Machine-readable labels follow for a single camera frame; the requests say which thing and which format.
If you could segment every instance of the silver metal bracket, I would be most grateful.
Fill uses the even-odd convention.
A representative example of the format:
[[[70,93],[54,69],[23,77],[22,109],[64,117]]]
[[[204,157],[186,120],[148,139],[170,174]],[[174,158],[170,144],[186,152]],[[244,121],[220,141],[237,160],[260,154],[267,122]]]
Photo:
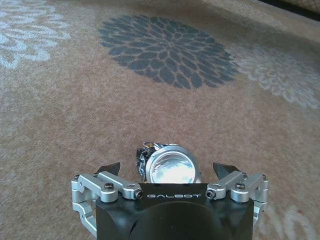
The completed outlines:
[[[253,200],[253,227],[260,220],[260,214],[265,211],[268,204],[269,181],[261,173],[247,176],[240,171],[233,171],[220,179],[217,183],[208,183],[206,196],[211,200],[224,199],[227,191],[236,203],[246,203]]]
[[[88,201],[97,198],[104,203],[112,203],[118,199],[118,192],[122,197],[129,200],[141,198],[141,186],[136,182],[128,182],[102,171],[98,174],[77,175],[71,181],[72,209],[79,213],[81,223],[97,237],[97,221]]]

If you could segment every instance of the screw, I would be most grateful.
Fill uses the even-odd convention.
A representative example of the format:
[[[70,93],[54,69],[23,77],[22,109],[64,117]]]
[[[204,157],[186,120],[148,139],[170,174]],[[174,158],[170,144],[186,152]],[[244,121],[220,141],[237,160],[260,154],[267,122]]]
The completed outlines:
[[[245,189],[246,185],[244,185],[242,182],[237,182],[235,184],[236,189]]]
[[[212,190],[207,190],[205,192],[205,196],[206,196],[207,199],[212,200],[212,199],[214,199],[216,197],[216,193],[214,191],[212,191]]]
[[[112,182],[107,182],[106,184],[104,184],[104,188],[107,190],[114,189],[114,184]]]
[[[144,195],[144,193],[143,193],[142,191],[137,191],[137,192],[135,193],[135,197],[136,197],[137,199],[141,199],[143,195]]]

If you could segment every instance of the logo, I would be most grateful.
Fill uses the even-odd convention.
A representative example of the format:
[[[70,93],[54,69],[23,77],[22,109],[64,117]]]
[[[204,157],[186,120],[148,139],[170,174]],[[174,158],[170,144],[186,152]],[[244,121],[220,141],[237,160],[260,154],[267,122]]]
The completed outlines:
[[[148,194],[146,197],[149,199],[157,199],[157,198],[164,198],[164,199],[191,199],[191,198],[199,198],[202,194],[174,194],[174,195],[167,195],[167,194]]]

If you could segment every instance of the patterned rug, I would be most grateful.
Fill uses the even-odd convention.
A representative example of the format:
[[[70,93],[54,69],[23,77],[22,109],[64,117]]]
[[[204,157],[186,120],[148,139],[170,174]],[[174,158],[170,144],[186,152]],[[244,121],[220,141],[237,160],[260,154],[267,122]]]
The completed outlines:
[[[253,0],[0,0],[1,239],[93,239],[70,180],[142,142],[270,179],[254,239],[320,236],[320,23]]]

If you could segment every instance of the white flower pattern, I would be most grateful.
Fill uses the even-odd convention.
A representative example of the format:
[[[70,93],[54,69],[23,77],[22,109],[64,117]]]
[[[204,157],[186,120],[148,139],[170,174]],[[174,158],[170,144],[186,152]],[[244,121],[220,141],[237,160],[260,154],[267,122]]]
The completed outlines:
[[[316,93],[320,90],[320,72],[311,64],[258,44],[252,47],[234,44],[228,51],[235,56],[238,71],[250,81],[258,82],[262,89],[304,108],[319,106]]]
[[[68,25],[55,12],[45,0],[0,0],[0,67],[50,59],[47,48],[70,38]]]

